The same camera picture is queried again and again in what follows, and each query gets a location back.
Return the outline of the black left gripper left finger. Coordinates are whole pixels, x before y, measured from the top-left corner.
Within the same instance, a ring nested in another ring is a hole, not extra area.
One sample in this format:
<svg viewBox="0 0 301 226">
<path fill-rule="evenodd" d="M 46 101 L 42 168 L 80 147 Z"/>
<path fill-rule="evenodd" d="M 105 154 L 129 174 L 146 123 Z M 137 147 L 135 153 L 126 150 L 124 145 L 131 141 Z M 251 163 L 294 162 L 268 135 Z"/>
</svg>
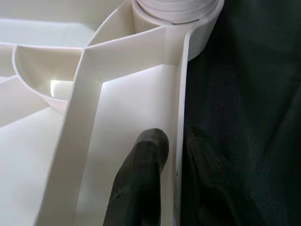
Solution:
<svg viewBox="0 0 301 226">
<path fill-rule="evenodd" d="M 168 154 L 161 129 L 138 136 L 115 176 L 103 226 L 160 226 L 160 176 Z"/>
</svg>

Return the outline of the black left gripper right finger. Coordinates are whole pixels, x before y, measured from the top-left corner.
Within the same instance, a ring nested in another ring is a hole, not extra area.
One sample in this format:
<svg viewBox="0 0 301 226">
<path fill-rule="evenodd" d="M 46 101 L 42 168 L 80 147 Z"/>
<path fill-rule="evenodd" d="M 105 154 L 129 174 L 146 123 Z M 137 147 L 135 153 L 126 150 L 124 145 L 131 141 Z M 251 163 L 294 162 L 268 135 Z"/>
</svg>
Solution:
<svg viewBox="0 0 301 226">
<path fill-rule="evenodd" d="M 266 226 L 232 165 L 198 127 L 184 130 L 182 226 Z"/>
</svg>

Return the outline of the white plastic table top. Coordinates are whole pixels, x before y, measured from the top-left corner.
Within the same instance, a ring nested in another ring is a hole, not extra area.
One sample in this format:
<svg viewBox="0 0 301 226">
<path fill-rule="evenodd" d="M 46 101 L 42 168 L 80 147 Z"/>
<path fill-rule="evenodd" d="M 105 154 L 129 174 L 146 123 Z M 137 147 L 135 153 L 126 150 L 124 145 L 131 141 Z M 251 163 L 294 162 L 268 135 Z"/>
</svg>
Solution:
<svg viewBox="0 0 301 226">
<path fill-rule="evenodd" d="M 187 66 L 224 1 L 173 24 L 137 0 L 0 0 L 0 226 L 101 226 L 150 128 L 169 140 L 161 226 L 180 226 Z"/>
</svg>

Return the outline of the white plastic table leg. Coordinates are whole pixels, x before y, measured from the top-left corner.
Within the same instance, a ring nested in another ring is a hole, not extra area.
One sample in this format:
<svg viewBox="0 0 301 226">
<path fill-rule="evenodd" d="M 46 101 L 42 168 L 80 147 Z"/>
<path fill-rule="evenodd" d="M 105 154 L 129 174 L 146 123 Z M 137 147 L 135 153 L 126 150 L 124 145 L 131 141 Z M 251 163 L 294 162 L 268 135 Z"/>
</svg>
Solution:
<svg viewBox="0 0 301 226">
<path fill-rule="evenodd" d="M 154 18 L 173 24 L 184 24 L 211 13 L 219 0 L 137 0 L 137 2 Z"/>
</svg>

